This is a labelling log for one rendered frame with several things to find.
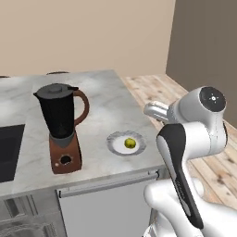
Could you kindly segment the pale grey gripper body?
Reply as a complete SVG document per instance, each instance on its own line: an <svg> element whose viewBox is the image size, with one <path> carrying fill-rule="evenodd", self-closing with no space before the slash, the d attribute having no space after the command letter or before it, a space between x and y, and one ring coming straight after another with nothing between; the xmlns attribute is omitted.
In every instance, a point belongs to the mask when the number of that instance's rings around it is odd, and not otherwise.
<svg viewBox="0 0 237 237"><path fill-rule="evenodd" d="M144 106L143 112L145 115L157 119L159 121L168 121L167 112L168 112L168 106L158 102L158 101L152 101L147 103Z"/></svg>

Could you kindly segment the green round fruit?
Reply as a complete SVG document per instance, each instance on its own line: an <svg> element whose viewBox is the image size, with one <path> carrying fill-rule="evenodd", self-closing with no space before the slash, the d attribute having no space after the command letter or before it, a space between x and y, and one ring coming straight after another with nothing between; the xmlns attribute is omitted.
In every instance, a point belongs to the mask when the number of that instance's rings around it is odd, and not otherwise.
<svg viewBox="0 0 237 237"><path fill-rule="evenodd" d="M124 142L124 145L127 147L127 148L134 148L136 146L136 142L134 139L132 138L127 138Z"/></svg>

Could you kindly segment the grey rimmed white plate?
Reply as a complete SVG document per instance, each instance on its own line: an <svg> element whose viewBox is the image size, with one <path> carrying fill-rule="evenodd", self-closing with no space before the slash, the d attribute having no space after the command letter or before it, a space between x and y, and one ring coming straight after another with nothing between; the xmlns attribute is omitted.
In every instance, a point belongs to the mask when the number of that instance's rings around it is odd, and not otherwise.
<svg viewBox="0 0 237 237"><path fill-rule="evenodd" d="M127 138L135 140L134 148L127 148L124 145ZM106 144L108 150L118 156L137 156L146 148L143 136L135 131L116 131L106 138Z"/></svg>

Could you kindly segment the brown blender with black jar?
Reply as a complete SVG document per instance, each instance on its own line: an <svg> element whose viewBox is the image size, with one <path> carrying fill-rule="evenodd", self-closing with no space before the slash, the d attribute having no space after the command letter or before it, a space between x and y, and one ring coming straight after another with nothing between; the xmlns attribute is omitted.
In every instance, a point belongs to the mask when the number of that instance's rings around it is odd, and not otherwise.
<svg viewBox="0 0 237 237"><path fill-rule="evenodd" d="M64 83L52 83L33 94L40 103L46 126L49 130L49 152L54 174L67 174L82 167L82 155L76 126L89 114L87 96L78 87ZM78 96L84 109L74 118L74 97Z"/></svg>

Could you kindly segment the white dishwasher door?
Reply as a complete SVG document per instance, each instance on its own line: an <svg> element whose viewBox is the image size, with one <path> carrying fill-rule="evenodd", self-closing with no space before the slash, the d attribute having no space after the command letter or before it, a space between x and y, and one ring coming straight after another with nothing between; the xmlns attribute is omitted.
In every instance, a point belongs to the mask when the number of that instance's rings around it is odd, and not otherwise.
<svg viewBox="0 0 237 237"><path fill-rule="evenodd" d="M151 208L143 190L158 178L155 170L59 190L68 237L142 237Z"/></svg>

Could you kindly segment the black sink basin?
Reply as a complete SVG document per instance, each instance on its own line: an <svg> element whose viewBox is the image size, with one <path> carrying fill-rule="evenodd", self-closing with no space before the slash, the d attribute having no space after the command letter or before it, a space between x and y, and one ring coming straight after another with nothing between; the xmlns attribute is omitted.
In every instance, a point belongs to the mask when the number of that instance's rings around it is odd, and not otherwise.
<svg viewBox="0 0 237 237"><path fill-rule="evenodd" d="M0 183L13 181L25 125L0 128Z"/></svg>

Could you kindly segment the grey metal appliance front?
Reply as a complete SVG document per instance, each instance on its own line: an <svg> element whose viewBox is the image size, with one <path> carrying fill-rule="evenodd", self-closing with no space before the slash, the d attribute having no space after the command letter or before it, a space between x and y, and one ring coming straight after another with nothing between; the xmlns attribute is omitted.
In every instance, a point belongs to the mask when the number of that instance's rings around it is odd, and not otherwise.
<svg viewBox="0 0 237 237"><path fill-rule="evenodd" d="M0 237L68 237L56 191L0 199Z"/></svg>

